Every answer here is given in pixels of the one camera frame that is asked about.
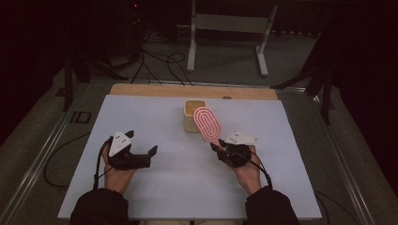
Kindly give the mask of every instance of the beige box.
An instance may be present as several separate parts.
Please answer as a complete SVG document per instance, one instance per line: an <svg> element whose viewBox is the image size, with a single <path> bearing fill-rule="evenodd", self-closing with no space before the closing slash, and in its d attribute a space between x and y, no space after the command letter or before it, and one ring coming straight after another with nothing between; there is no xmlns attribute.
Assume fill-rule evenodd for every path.
<svg viewBox="0 0 398 225"><path fill-rule="evenodd" d="M188 133L200 133L200 129L196 126L193 119L193 112L199 107L205 107L203 100L186 100L184 104L184 129Z"/></svg>

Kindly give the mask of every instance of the gray floor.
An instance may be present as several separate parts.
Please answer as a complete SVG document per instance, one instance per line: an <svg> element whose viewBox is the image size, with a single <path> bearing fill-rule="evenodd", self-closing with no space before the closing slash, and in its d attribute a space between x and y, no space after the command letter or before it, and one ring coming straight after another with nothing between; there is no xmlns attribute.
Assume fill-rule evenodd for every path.
<svg viewBox="0 0 398 225"><path fill-rule="evenodd" d="M195 84L267 87L281 83L299 74L315 39L272 35L265 52L269 70L268 78L259 76L259 68L254 55L256 43L256 39L210 41L199 38L195 71L187 73L187 76ZM188 55L188 48L189 41L186 37L181 37L177 41L149 41L145 45L148 51L167 55L171 53ZM163 83L178 84L164 62L148 55L145 56L145 62L151 72ZM184 69L186 63L185 59L182 63ZM185 84L188 84L182 70L177 65L171 65L171 67L173 72ZM120 74L131 78L137 68L138 65L134 65L121 71ZM137 82L146 83L146 76L147 70L143 68ZM70 112L62 112L64 99L55 96L58 88L63 86L62 81L61 71L54 78L53 88L41 98L0 149L0 163L3 166L3 170L0 171L0 193L2 193L0 210L3 213L7 212L5 215L9 217L3 217L3 219L10 218L9 224L69 223L56 218L65 197L65 190L51 187L44 181L41 174L42 166L35 173L37 176L32 177L29 173L25 177L25 180L32 181L32 186L26 190L20 190L18 187L21 186L23 176L29 166L34 163L35 158L49 156L43 154L47 148L56 149L63 143L90 132L104 96L117 81L97 75L89 84L76 85L75 104ZM329 112L331 125L325 126L319 117L316 102L300 93L302 89L299 87L305 85L306 81L299 82L295 84L297 88L278 92L278 97L286 109L314 189L327 194L354 215L356 220L361 221L361 224L398 224L397 198L341 101L339 90L332 89L332 107ZM71 113L75 111L92 113L90 122L88 124L69 123ZM64 131L54 134L54 128L60 127L62 121L66 121ZM55 142L47 142L51 140L49 137L55 137ZM87 136L84 136L71 142L54 156L48 170L48 177L53 182L65 185L70 182L86 139ZM348 174L347 170L342 170L342 165L346 166ZM26 198L21 198L21 195L14 196L14 201L11 201L14 193L28 193L28 195ZM327 208L331 224L357 224L341 206L323 195L317 195ZM358 201L364 202L362 208L358 208L360 205ZM319 206L324 215L322 219L301 223L327 224L326 211L321 204ZM11 209L15 210L12 215L9 213Z"/></svg>

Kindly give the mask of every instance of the pink object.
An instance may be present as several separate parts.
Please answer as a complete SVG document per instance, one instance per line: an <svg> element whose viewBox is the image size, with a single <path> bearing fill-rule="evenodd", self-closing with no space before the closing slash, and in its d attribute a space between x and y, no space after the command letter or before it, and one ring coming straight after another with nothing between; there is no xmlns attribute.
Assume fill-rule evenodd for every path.
<svg viewBox="0 0 398 225"><path fill-rule="evenodd" d="M208 107L197 108L193 112L193 120L207 142L214 143L222 148L219 142L222 127L217 120L216 114L211 109Z"/></svg>

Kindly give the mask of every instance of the white table surface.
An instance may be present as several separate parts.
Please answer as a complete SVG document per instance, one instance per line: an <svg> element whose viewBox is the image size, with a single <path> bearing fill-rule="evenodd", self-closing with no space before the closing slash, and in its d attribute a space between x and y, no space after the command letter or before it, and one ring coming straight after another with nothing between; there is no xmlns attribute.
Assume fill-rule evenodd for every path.
<svg viewBox="0 0 398 225"><path fill-rule="evenodd" d="M191 97L107 96L87 141L58 217L70 218L78 198L93 187L97 156L116 130L134 130L131 152L158 153L139 170L124 197L134 219L244 219L247 193L218 161L200 133L184 130ZM235 130L258 138L257 154L274 189L289 197L298 218L321 218L299 149L279 100L200 98L216 113L224 139ZM267 181L262 175L262 184Z"/></svg>

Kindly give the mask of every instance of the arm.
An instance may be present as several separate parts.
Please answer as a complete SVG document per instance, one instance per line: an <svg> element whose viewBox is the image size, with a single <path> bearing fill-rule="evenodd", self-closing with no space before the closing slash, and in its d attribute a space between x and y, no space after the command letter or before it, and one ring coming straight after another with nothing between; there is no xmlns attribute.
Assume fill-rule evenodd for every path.
<svg viewBox="0 0 398 225"><path fill-rule="evenodd" d="M256 153L255 146L249 150ZM252 157L252 162L260 165L258 157ZM250 225L299 225L289 199L282 193L270 187L262 187L260 171L251 163L232 169L238 182L248 192L246 215Z"/></svg>
<svg viewBox="0 0 398 225"><path fill-rule="evenodd" d="M105 146L102 158L108 164L110 145ZM129 203L123 198L136 170L111 169L105 174L105 188L91 190L81 196L70 216L70 224L129 224Z"/></svg>

